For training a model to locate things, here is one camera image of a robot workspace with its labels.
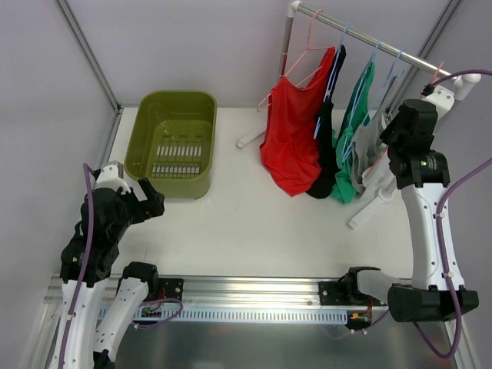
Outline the grey tank top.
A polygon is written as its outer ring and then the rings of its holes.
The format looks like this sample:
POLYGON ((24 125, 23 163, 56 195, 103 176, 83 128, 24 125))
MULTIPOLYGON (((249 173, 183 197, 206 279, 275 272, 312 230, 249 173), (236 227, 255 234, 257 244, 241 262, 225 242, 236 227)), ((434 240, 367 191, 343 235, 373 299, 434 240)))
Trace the grey tank top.
POLYGON ((387 151, 387 146, 380 139, 386 127, 386 116, 382 114, 369 125, 360 125, 352 139, 351 183, 359 195, 364 193, 362 174, 372 166, 380 153, 387 151))

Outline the white tank top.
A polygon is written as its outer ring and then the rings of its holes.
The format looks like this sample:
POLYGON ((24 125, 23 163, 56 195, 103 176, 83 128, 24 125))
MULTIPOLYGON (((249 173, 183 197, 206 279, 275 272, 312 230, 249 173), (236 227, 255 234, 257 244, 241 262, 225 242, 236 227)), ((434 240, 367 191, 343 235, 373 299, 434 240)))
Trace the white tank top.
POLYGON ((384 151, 377 156, 372 166, 362 174, 363 196, 377 194, 379 190, 385 189, 393 179, 394 175, 390 170, 390 159, 387 151, 384 151))

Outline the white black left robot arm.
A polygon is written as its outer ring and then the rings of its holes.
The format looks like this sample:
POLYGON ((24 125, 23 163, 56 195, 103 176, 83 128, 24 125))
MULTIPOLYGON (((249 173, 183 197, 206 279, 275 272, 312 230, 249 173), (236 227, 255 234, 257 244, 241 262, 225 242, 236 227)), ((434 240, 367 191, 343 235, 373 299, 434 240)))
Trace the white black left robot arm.
POLYGON ((118 281, 115 299, 102 320, 106 292, 118 244, 128 228, 164 214, 164 195, 146 178, 138 180, 146 198, 118 186, 89 189, 81 220, 61 253, 62 311, 52 368, 113 368, 119 345, 139 305, 160 291, 154 264, 133 261, 118 281))

